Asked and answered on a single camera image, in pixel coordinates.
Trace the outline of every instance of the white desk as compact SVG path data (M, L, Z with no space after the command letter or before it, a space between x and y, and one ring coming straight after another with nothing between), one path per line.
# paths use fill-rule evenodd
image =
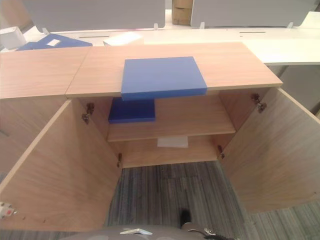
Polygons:
M158 30L137 29L144 44L186 44L243 42L263 63L272 65L320 65L320 12L310 12L297 28L214 28L192 29L172 25L171 10L166 10L165 27ZM103 40L123 33L123 30L57 32L103 46ZM28 42L39 41L45 35L31 28L25 34Z

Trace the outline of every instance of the gray carpet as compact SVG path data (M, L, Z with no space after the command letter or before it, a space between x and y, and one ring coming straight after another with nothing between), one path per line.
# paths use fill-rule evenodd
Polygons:
M105 226L157 224L178 227L182 208L190 209L193 222L227 237L320 240L319 201L247 214L219 162L124 169ZM58 240L72 234L1 230L0 240Z

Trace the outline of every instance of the cabinet top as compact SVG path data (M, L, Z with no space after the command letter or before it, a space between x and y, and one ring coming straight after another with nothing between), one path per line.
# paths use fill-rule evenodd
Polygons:
M282 82L240 42L71 47L0 54L0 98L119 96L125 59L194 57L208 91Z

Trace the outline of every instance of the blue foam block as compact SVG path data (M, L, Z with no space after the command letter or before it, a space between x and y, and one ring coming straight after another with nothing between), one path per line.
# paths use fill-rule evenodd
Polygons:
M192 56L127 59L123 100L205 95L207 85Z
M36 42L34 42L34 41L30 41L30 42L26 43L25 45L19 47L16 51L32 50L32 49L34 49L33 46L35 43Z
M52 40L59 40L56 45L48 45ZM23 50L33 50L33 49L57 49L57 48L71 48L71 47L89 47L92 43L86 41L80 41L66 36L61 36L57 34L49 34L48 36L42 38L38 42L28 42L22 47L19 47L17 51Z
M153 122L156 120L155 100L123 101L121 97L112 99L109 123Z

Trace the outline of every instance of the cabinet shelf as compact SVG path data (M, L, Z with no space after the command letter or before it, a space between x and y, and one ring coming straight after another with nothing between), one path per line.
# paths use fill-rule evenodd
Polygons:
M210 135L188 137L188 148L157 147L157 139L112 142L111 146L121 149L123 168L217 160Z
M122 142L236 132L217 95L156 99L155 119L154 122L110 124L107 140Z

